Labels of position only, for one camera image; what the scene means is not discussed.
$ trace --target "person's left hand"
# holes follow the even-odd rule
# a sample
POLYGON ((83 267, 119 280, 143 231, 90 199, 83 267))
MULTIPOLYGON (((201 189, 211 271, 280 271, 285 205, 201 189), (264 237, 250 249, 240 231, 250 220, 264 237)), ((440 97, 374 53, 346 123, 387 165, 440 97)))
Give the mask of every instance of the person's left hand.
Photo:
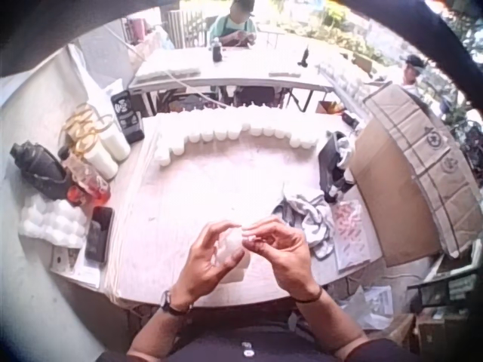
POLYGON ((236 228, 230 221, 220 221, 207 224, 195 243, 189 249, 188 259, 180 273, 178 281, 171 288, 171 306, 179 311, 185 311, 201 296, 211 293, 225 275, 234 269, 242 260, 245 250, 235 251, 221 265, 213 265, 211 258, 216 252, 214 244, 220 234, 227 229, 236 228))

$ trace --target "cardboard sheet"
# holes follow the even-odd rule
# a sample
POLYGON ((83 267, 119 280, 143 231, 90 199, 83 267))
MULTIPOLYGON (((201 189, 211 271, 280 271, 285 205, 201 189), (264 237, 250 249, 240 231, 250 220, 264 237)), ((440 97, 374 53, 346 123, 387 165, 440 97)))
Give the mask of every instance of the cardboard sheet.
POLYGON ((483 229, 481 194, 463 153, 426 105, 397 85, 365 101, 374 118, 351 171, 387 265, 434 254, 458 257, 483 229))

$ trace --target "wooden table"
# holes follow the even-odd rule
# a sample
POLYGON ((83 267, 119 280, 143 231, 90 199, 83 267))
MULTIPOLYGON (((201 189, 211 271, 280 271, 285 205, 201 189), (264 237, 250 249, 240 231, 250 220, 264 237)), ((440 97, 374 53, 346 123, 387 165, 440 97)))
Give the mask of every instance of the wooden table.
MULTIPOLYGON (((348 131, 337 116, 304 117, 318 124, 321 138, 327 130, 348 131)), ((323 140, 317 150, 308 151, 291 149, 287 139, 243 133, 237 141, 189 143, 185 155, 160 169, 152 153, 156 128, 167 118, 160 114, 144 119, 146 139, 133 147, 112 182, 108 206, 116 216, 100 290, 118 305, 159 303, 162 292, 176 281, 189 246, 205 223, 233 219, 247 225, 271 214, 281 200, 284 183, 318 188, 317 154, 323 140)), ((346 199, 361 202, 371 261, 379 259, 380 245, 358 189, 352 188, 346 199)), ((320 284, 363 266, 341 273, 334 253, 322 261, 312 259, 312 272, 320 284)), ((196 305, 245 305, 285 296, 270 264, 254 255, 241 283, 220 285, 196 305)))
POLYGON ((204 86, 261 86, 299 88, 330 93, 334 88, 318 70, 312 66, 304 69, 297 65, 300 53, 270 49, 227 48, 223 51, 223 61, 214 63, 211 51, 207 48, 188 48, 155 51, 140 67, 134 80, 129 84, 131 94, 141 94, 146 108, 155 115, 155 96, 159 91, 183 88, 183 85, 166 75, 151 76, 152 70, 165 69, 163 63, 183 62, 188 67, 198 68, 199 74, 179 77, 190 87, 204 86), (270 76, 273 71, 299 72, 300 77, 270 76))

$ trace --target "egg tray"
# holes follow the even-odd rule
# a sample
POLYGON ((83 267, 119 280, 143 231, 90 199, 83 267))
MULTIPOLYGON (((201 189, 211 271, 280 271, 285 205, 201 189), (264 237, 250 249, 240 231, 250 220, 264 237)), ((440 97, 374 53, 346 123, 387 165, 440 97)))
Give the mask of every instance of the egg tray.
POLYGON ((58 247, 81 249, 86 241, 88 218, 67 200, 29 196, 21 211, 18 233, 48 241, 58 247))

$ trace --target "black hat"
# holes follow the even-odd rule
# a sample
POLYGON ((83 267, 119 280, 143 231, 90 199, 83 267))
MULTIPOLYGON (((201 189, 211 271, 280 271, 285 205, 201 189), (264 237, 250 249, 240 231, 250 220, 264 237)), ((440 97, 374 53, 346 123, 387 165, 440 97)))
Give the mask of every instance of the black hat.
POLYGON ((233 0, 233 4, 238 4, 238 6, 250 16, 253 16, 255 0, 233 0))
POLYGON ((423 60, 414 54, 410 54, 406 58, 406 64, 413 66, 419 73, 421 73, 425 67, 423 60))

